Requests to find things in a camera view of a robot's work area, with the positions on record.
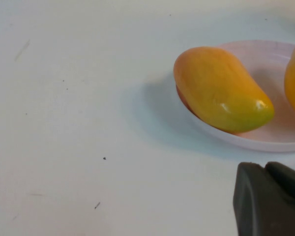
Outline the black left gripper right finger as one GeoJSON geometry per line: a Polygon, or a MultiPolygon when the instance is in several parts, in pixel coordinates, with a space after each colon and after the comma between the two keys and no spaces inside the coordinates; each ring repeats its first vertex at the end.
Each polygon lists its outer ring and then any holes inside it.
{"type": "Polygon", "coordinates": [[[279,162],[268,162],[265,170],[281,189],[295,201],[295,170],[279,162]]]}

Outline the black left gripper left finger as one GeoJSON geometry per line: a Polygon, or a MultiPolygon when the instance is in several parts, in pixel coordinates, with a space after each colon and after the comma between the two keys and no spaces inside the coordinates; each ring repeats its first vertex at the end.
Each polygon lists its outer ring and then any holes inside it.
{"type": "Polygon", "coordinates": [[[265,166],[239,163],[233,207],[240,236],[295,236],[295,201],[265,166]]]}

